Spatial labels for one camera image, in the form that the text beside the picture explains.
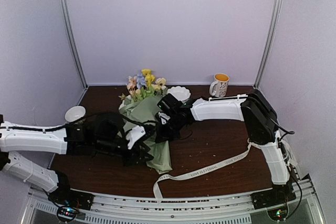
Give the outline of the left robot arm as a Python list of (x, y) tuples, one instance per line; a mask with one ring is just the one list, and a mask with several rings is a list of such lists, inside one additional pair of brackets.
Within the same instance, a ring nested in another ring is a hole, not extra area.
[(94, 114), (59, 126), (19, 125), (1, 120), (1, 170), (54, 194), (64, 205), (76, 197), (65, 174), (43, 169), (19, 152), (59, 155), (120, 155), (125, 165), (152, 159), (143, 143), (155, 133), (155, 122), (137, 122), (118, 113)]

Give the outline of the cream yellow rose stem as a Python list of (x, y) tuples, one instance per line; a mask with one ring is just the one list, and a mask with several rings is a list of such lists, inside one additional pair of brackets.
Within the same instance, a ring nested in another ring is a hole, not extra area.
[(166, 79), (165, 78), (157, 78), (155, 84), (152, 85), (156, 94), (165, 95), (167, 92)]

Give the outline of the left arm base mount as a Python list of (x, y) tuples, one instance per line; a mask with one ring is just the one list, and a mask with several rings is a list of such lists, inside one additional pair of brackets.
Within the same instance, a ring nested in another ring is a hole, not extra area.
[(51, 201), (76, 209), (91, 209), (94, 198), (93, 194), (71, 189), (67, 177), (59, 177), (57, 186), (55, 191), (48, 194)]

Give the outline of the white patterned mug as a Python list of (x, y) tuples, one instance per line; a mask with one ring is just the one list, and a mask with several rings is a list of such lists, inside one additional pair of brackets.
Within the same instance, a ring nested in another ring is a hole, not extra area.
[(229, 76), (224, 73), (214, 75), (214, 81), (209, 86), (209, 94), (212, 97), (223, 98), (226, 95)]

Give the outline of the white printed ribbon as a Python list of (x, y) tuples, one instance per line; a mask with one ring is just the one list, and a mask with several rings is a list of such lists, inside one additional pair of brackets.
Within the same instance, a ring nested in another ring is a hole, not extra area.
[(298, 167), (298, 163), (292, 153), (291, 146), (285, 140), (285, 138), (281, 136), (279, 133), (277, 133), (276, 141), (274, 143), (267, 143), (265, 145), (261, 145), (254, 143), (251, 139), (248, 139), (247, 143), (248, 143), (247, 150), (232, 158), (228, 158), (213, 165), (209, 165), (204, 168), (200, 168), (198, 170), (178, 176), (171, 176), (169, 174), (162, 175), (157, 179), (157, 181), (153, 185), (154, 198), (157, 200), (157, 202), (161, 202), (163, 200), (163, 195), (159, 187), (159, 182), (168, 179), (174, 181), (188, 180), (224, 168), (226, 166), (229, 166), (235, 162), (244, 159), (249, 154), (250, 148), (252, 146), (262, 151), (266, 163), (268, 165), (268, 168), (270, 170), (272, 184), (274, 186), (286, 185), (290, 178), (289, 167), (293, 166), (296, 168)]

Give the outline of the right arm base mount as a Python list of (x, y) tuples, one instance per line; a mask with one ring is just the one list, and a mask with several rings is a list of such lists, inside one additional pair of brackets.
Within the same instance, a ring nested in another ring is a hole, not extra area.
[(251, 194), (254, 209), (269, 208), (276, 205), (286, 204), (295, 199), (296, 194), (293, 190), (292, 182), (287, 182), (285, 185), (273, 184), (271, 189)]

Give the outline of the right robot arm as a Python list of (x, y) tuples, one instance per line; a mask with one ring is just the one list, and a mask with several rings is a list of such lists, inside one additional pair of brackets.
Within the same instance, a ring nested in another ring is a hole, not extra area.
[(281, 145), (281, 127), (277, 113), (264, 95), (256, 89), (233, 97), (189, 99), (181, 102), (172, 94), (165, 95), (157, 104), (169, 117), (159, 127), (158, 141), (171, 141), (187, 124), (205, 120), (236, 120), (245, 124), (249, 140), (263, 152), (277, 185), (269, 192), (272, 203), (279, 204), (289, 196), (289, 172), (285, 162), (285, 148)]

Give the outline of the peach flower stem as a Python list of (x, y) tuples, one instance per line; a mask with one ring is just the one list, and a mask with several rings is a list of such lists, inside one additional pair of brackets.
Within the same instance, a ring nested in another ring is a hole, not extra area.
[(137, 76), (135, 77), (128, 76), (127, 90), (129, 94), (134, 95), (136, 89), (137, 89)]

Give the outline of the green and pink wrapping paper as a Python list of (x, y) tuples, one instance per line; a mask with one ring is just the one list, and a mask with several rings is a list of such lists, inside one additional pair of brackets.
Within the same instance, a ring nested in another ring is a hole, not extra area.
[(137, 141), (137, 144), (144, 144), (145, 152), (152, 158), (146, 161), (146, 165), (164, 174), (172, 170), (170, 146), (167, 141), (156, 143), (158, 119), (156, 114), (160, 111), (157, 103), (161, 96), (147, 97), (142, 101), (131, 102), (127, 97), (119, 106), (119, 113), (128, 119), (144, 124), (145, 136)]

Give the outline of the bright yellow flower stem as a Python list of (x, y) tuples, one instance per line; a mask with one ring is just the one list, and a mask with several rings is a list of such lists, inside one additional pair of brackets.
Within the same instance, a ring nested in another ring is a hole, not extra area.
[(152, 70), (151, 69), (142, 69), (141, 73), (143, 75), (142, 89), (143, 90), (154, 89), (153, 81), (155, 80), (155, 75), (152, 74)]

